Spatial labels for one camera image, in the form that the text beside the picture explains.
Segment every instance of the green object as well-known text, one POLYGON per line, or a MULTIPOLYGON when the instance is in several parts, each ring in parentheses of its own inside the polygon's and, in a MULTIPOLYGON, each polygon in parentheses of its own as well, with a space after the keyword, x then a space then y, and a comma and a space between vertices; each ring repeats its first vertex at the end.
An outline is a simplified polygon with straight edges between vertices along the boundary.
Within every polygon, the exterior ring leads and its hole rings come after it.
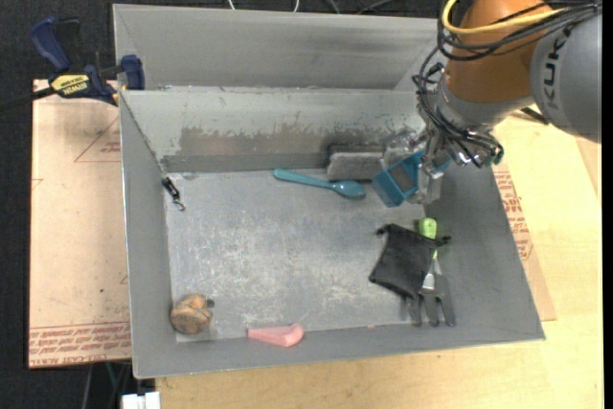
POLYGON ((420 234, 429 239, 435 239, 437 236, 437 220, 428 218, 427 216, 420 219, 420 234))

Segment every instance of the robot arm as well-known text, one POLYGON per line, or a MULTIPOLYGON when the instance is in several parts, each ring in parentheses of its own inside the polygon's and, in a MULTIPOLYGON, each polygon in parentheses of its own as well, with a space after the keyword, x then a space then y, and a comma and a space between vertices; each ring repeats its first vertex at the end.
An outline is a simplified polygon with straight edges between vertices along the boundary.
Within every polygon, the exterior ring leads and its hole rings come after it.
POLYGON ((449 21, 455 2, 443 6, 438 47, 414 77, 423 133, 404 161, 374 180, 388 206, 399 204, 390 195, 401 188, 400 168, 415 181, 404 198, 430 202, 448 163, 497 164, 503 148, 492 130, 533 103, 560 129, 601 139, 602 0, 560 8, 542 0, 474 0, 459 27, 449 21), (432 64, 437 52, 445 65, 432 64))

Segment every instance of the blue spoon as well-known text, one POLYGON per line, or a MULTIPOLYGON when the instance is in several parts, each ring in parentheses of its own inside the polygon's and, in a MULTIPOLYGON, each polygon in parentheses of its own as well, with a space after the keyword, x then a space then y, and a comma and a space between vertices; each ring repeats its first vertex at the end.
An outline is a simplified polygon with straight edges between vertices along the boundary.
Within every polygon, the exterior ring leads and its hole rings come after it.
POLYGON ((272 175, 282 181, 290 181, 292 183, 307 184, 309 186, 333 190, 349 199, 362 199, 366 196, 366 190, 357 181, 329 182, 285 169, 274 169, 272 175))

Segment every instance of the cardboard sheet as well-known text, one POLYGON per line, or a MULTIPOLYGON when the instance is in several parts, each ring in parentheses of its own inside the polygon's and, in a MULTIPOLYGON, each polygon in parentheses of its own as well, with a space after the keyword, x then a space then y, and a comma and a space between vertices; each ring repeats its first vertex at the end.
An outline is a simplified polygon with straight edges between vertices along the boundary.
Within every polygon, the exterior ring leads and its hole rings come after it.
POLYGON ((31 368, 130 357, 117 107, 34 103, 31 368))

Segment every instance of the pink eraser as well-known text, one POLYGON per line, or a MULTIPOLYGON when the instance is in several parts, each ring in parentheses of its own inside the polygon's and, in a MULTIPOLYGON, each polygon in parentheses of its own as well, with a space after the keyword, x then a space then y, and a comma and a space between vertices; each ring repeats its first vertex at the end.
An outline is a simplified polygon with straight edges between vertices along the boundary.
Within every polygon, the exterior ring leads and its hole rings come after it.
POLYGON ((257 341, 283 346, 284 348, 298 344, 304 336, 305 332, 300 324, 247 330, 247 337, 249 339, 256 339, 257 341))

